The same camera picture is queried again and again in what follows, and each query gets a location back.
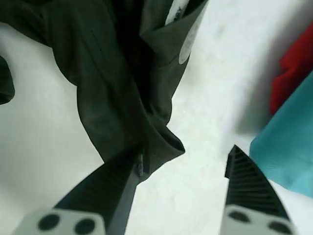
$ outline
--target white label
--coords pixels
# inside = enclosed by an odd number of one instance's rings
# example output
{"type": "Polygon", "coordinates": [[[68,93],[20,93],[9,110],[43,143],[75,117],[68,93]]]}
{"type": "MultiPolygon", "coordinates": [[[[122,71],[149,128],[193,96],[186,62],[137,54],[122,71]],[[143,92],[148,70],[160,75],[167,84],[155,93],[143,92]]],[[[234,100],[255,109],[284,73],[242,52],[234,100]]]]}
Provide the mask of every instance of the white label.
{"type": "Polygon", "coordinates": [[[171,9],[165,21],[165,25],[168,25],[183,16],[189,0],[173,0],[171,9]]]}

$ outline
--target black dots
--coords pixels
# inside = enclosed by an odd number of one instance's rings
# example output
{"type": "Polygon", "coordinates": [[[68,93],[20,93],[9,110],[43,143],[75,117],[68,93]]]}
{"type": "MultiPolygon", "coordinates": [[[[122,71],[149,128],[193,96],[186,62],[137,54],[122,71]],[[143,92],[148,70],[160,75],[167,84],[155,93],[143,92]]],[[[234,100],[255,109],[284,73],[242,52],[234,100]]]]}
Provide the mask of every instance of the black dots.
{"type": "Polygon", "coordinates": [[[290,230],[290,228],[288,228],[287,225],[280,223],[280,222],[271,222],[268,227],[276,232],[279,232],[281,234],[289,234],[291,235],[292,232],[290,230]]]}
{"type": "Polygon", "coordinates": [[[87,235],[92,233],[94,228],[95,222],[92,219],[83,219],[76,224],[75,232],[78,235],[87,235]]]}
{"type": "Polygon", "coordinates": [[[57,214],[48,214],[39,221],[38,228],[41,231],[49,231],[57,227],[59,221],[60,217],[57,214]]]}
{"type": "Polygon", "coordinates": [[[233,218],[234,220],[238,220],[238,221],[241,221],[243,223],[250,223],[249,217],[246,214],[239,212],[239,211],[237,211],[237,212],[233,211],[233,212],[229,213],[228,216],[230,218],[233,218]]]}

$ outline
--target textured grip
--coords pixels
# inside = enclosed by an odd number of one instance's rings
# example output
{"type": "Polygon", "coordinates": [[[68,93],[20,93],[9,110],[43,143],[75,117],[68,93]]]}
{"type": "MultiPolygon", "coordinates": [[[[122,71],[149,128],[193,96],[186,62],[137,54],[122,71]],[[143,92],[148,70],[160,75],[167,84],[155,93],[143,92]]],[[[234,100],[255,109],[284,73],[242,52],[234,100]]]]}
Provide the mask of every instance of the textured grip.
{"type": "Polygon", "coordinates": [[[226,205],[238,205],[289,220],[277,194],[256,164],[237,146],[228,155],[226,205]]]}
{"type": "Polygon", "coordinates": [[[100,214],[108,235],[123,235],[139,182],[140,159],[138,151],[112,158],[76,186],[55,208],[100,214]]]}

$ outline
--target black fabric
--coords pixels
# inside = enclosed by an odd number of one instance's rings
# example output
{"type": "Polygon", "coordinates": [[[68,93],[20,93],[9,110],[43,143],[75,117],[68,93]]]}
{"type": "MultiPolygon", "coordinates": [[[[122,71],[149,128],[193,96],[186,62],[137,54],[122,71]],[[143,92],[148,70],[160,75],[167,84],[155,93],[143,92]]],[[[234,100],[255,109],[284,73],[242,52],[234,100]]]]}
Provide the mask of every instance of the black fabric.
{"type": "MultiPolygon", "coordinates": [[[[104,162],[143,146],[144,180],[184,153],[166,125],[187,64],[179,52],[206,2],[190,0],[186,15],[164,26],[171,0],[0,0],[0,22],[52,47],[104,162]]],[[[5,103],[14,88],[2,58],[0,71],[5,103]]]]}

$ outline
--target teal fabric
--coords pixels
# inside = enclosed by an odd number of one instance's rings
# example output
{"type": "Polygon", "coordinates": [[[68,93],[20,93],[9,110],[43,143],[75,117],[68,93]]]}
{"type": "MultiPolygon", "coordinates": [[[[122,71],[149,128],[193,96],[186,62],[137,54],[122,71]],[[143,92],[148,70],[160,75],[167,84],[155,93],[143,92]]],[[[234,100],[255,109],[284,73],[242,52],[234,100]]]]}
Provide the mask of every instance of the teal fabric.
{"type": "Polygon", "coordinates": [[[270,180],[313,198],[313,72],[252,142],[250,157],[270,180]]]}

